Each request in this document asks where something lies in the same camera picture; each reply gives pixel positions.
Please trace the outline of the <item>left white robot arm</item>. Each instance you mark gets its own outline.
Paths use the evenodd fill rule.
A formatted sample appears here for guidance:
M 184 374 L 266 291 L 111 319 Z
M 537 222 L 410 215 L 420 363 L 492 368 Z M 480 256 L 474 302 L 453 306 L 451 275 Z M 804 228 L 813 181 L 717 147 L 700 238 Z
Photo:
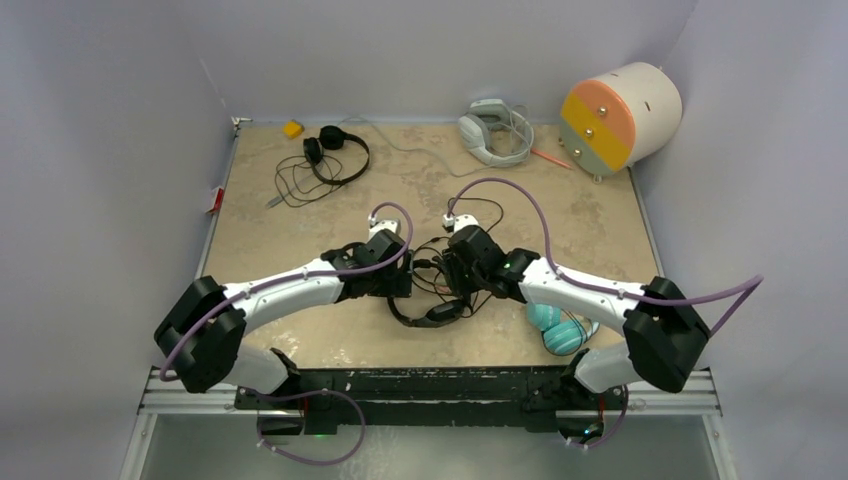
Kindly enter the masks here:
M 277 349 L 244 344 L 244 337 L 301 310 L 391 294 L 408 249 L 399 232 L 398 222 L 380 221 L 366 242 L 328 250 L 299 268 L 260 280 L 194 280 L 153 335 L 166 358 L 161 380 L 178 380 L 190 393 L 219 383 L 245 387 L 272 408 L 289 407 L 298 395 L 296 365 Z

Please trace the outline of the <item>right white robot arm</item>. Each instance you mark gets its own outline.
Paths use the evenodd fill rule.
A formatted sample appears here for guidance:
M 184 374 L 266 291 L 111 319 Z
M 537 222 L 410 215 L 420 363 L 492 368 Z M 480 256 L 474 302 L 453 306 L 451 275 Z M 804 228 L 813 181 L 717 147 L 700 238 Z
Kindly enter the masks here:
M 620 343 L 578 354 L 567 367 L 561 392 L 576 407 L 632 382 L 681 392 L 710 338 L 679 288 L 662 277 L 647 285 L 618 282 L 552 264 L 530 250 L 505 252 L 477 225 L 454 232 L 444 256 L 454 288 L 549 305 L 622 336 Z

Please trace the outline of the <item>teal cat-ear headphones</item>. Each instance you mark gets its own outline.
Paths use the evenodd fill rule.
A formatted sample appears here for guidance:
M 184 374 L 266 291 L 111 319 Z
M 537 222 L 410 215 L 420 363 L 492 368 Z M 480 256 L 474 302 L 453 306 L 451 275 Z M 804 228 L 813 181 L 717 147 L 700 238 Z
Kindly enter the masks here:
M 526 317 L 555 356 L 577 353 L 600 329 L 598 322 L 545 304 L 528 303 Z

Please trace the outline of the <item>black headset with microphone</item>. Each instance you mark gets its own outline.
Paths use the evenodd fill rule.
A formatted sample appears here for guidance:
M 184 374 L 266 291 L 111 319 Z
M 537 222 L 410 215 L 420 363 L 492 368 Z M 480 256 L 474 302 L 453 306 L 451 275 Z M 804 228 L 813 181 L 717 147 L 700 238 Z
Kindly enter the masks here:
M 401 325 L 420 329 L 441 328 L 459 320 L 471 306 L 470 300 L 470 296 L 459 296 L 430 308 L 423 316 L 410 317 L 400 311 L 395 297 L 386 299 L 390 313 Z

